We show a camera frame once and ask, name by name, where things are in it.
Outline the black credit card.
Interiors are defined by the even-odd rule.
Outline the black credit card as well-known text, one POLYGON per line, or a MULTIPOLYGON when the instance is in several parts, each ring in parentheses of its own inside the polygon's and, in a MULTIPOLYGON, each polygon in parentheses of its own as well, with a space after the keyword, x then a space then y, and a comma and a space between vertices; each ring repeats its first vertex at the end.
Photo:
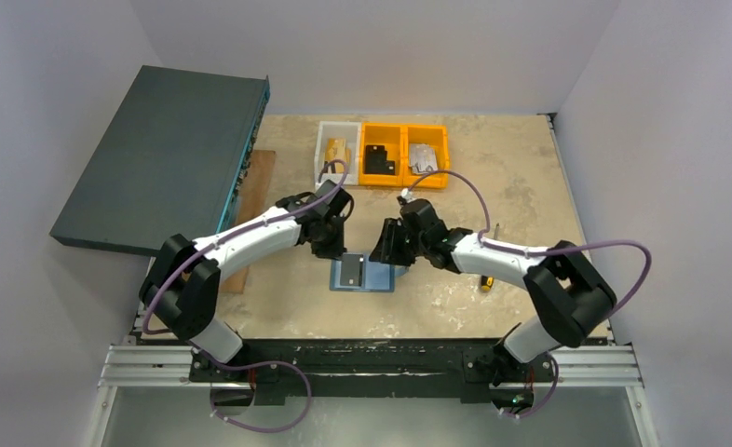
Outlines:
POLYGON ((338 285, 344 288, 361 288, 364 282, 364 265, 362 253, 344 254, 340 261, 338 285))

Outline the teal card holder wallet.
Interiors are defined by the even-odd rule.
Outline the teal card holder wallet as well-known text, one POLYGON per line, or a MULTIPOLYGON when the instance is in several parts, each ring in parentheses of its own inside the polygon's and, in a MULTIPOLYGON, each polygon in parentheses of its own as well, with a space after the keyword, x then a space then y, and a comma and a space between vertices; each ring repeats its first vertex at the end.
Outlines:
POLYGON ((364 255, 364 282, 361 288, 344 288, 338 285, 340 261, 333 260, 330 273, 329 289, 331 291, 351 292, 393 292, 396 279, 408 272, 406 266, 396 266, 370 262, 367 253, 364 255))

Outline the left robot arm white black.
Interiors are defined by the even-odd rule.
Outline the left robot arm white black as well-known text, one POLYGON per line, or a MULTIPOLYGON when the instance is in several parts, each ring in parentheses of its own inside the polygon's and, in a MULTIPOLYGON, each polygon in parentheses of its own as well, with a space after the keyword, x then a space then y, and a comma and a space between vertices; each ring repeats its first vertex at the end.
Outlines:
POLYGON ((341 184, 326 181, 313 192, 285 196, 222 233, 194 240, 169 237, 139 291, 145 316, 158 318, 166 332, 216 361, 231 361, 244 342, 215 315, 221 284, 277 251, 304 244, 320 259, 340 258, 346 252, 344 225, 354 206, 341 184))

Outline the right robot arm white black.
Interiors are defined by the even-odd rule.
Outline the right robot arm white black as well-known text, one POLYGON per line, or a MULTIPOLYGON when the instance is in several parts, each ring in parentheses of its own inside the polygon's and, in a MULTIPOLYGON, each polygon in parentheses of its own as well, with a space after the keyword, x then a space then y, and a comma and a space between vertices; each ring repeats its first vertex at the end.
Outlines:
POLYGON ((617 304, 611 287, 571 242, 523 247, 449 228, 425 199, 404 202, 399 217, 385 219, 369 256, 396 266, 411 266, 419 258, 440 270, 491 277, 529 294, 535 316, 497 348, 500 356, 520 364, 559 346, 580 346, 617 304))

